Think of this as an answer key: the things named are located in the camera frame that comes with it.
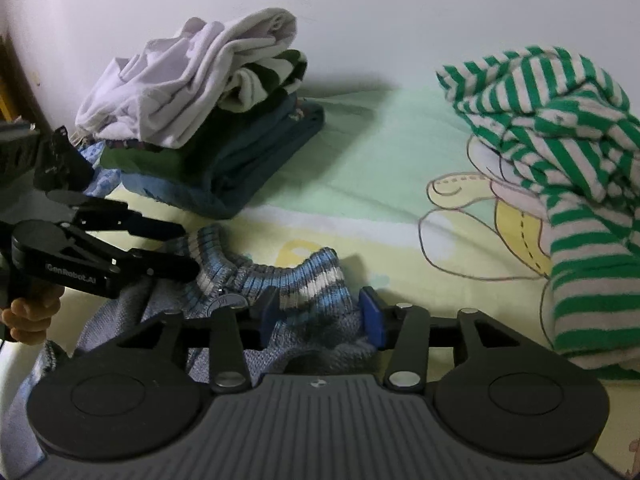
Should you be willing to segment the person's left hand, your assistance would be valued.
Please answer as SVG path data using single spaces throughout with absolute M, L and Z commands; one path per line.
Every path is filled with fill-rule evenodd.
M 42 344 L 52 318 L 61 309 L 64 292 L 64 287 L 53 286 L 37 299 L 14 299 L 9 309 L 2 311 L 1 323 L 15 341 L 28 346 Z

